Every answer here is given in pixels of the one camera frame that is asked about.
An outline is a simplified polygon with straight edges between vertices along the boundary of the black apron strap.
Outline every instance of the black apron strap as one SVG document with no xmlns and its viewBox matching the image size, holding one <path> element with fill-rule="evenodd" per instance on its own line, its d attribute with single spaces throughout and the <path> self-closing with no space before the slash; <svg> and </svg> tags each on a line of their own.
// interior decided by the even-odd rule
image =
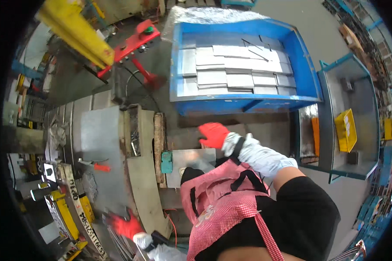
<svg viewBox="0 0 392 261">
<path fill-rule="evenodd" d="M 245 138 L 241 137 L 238 142 L 235 144 L 234 151 L 230 155 L 230 159 L 236 164 L 240 165 L 241 161 L 239 161 L 238 156 L 240 155 L 242 145 L 244 144 Z"/>
<path fill-rule="evenodd" d="M 196 208 L 196 188 L 193 187 L 190 190 L 190 201 L 192 202 L 192 208 L 193 208 L 193 212 L 195 213 L 196 217 L 199 217 L 199 213 L 197 212 L 197 208 Z"/>
<path fill-rule="evenodd" d="M 268 194 L 264 184 L 261 183 L 252 170 L 244 170 L 241 172 L 240 177 L 231 184 L 231 191 L 236 191 L 241 186 L 246 176 L 251 181 L 254 190 Z"/>
</svg>

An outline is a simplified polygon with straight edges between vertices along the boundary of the blue bin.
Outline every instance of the blue bin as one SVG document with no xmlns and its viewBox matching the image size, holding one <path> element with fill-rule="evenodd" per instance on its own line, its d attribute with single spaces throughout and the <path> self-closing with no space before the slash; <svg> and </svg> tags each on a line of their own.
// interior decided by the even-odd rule
<svg viewBox="0 0 392 261">
<path fill-rule="evenodd" d="M 182 66 L 182 38 L 185 33 L 242 33 L 278 39 L 291 60 L 297 95 L 222 94 L 178 97 L 183 89 L 179 75 Z M 250 112 L 291 112 L 323 102 L 321 86 L 314 65 L 296 27 L 274 19 L 250 20 L 227 24 L 178 23 L 173 31 L 170 70 L 170 101 L 179 114 L 209 115 Z"/>
</svg>

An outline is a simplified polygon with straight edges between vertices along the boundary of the concrete floor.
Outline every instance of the concrete floor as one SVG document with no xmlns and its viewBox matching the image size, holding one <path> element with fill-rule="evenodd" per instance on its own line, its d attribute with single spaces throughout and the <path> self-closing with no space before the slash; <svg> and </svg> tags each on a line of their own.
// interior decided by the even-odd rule
<svg viewBox="0 0 392 261">
<path fill-rule="evenodd" d="M 330 63 L 349 52 L 338 32 L 338 22 L 321 5 L 321 0 L 257 1 L 253 11 L 296 26 L 308 48 L 316 70 L 320 69 L 319 60 Z M 133 19 L 126 20 L 123 25 L 120 25 L 121 31 L 109 41 L 109 44 L 115 46 L 121 39 L 128 37 L 133 32 L 136 24 L 137 21 Z M 163 24 L 163 22 L 160 22 L 156 27 L 162 30 Z M 148 50 L 145 57 L 140 61 L 148 71 L 167 77 L 169 75 L 170 53 L 171 45 L 161 42 L 156 47 Z M 82 67 L 75 65 L 65 55 L 57 58 L 57 65 L 56 76 L 52 81 L 49 94 L 50 101 L 56 105 L 65 104 L 89 96 L 92 93 L 109 89 L 108 86 L 102 85 L 101 81 Z M 133 65 L 127 63 L 127 66 L 131 70 L 135 70 Z M 142 91 L 142 89 L 138 89 L 138 82 L 132 79 L 128 86 L 128 92 L 131 93 L 136 88 Z M 131 99 L 137 103 L 139 102 L 145 109 L 157 110 L 157 107 L 149 98 L 142 99 L 146 94 L 139 91 Z M 205 122 L 219 121 L 240 134 L 251 132 L 255 138 L 261 141 L 262 145 L 289 155 L 291 142 L 287 114 L 225 115 L 213 116 L 209 119 L 187 118 L 179 116 L 169 102 L 168 84 L 155 91 L 153 96 L 159 109 L 167 117 L 169 149 L 198 148 L 200 134 L 196 127 Z M 335 235 L 330 256 L 335 255 L 337 254 L 335 249 L 340 245 L 355 221 L 366 194 L 368 182 L 343 177 L 336 183 L 329 185 L 328 174 L 303 168 L 301 170 L 323 187 L 339 208 L 341 222 Z M 178 208 L 180 210 L 181 203 L 177 191 L 162 190 L 160 193 L 164 208 Z M 173 211 L 172 219 L 176 224 L 179 235 L 190 233 L 191 225 L 183 211 Z"/>
</svg>

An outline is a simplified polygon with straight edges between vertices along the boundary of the white arm sleeve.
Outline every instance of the white arm sleeve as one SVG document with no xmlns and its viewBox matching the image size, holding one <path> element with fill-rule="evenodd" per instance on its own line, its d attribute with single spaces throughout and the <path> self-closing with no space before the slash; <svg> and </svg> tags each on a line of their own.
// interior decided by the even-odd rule
<svg viewBox="0 0 392 261">
<path fill-rule="evenodd" d="M 230 132 L 226 136 L 222 145 L 225 156 L 228 157 L 232 154 L 240 137 L 235 132 Z M 247 134 L 238 159 L 250 165 L 253 170 L 258 171 L 260 178 L 275 177 L 277 172 L 284 167 L 298 167 L 295 159 L 261 146 L 260 142 L 254 139 L 251 133 Z"/>
<path fill-rule="evenodd" d="M 139 248 L 146 249 L 152 243 L 152 237 L 147 233 L 138 233 L 134 235 L 133 241 Z M 187 259 L 186 254 L 164 244 L 158 245 L 147 255 L 148 258 L 154 261 L 186 261 Z"/>
</svg>

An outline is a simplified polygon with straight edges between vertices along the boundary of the red work glove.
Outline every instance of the red work glove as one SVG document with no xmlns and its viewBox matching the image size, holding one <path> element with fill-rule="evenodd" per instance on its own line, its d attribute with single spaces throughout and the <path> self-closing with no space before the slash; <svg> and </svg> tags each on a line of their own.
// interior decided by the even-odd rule
<svg viewBox="0 0 392 261">
<path fill-rule="evenodd" d="M 199 131 L 206 137 L 206 139 L 199 140 L 200 144 L 215 149 L 222 149 L 224 140 L 230 133 L 224 125 L 217 122 L 205 123 L 199 126 Z"/>
<path fill-rule="evenodd" d="M 132 211 L 129 209 L 128 212 L 131 217 L 129 221 L 126 221 L 120 216 L 111 215 L 112 227 L 117 234 L 133 240 L 135 234 L 145 231 L 142 229 L 140 222 L 133 215 Z"/>
</svg>

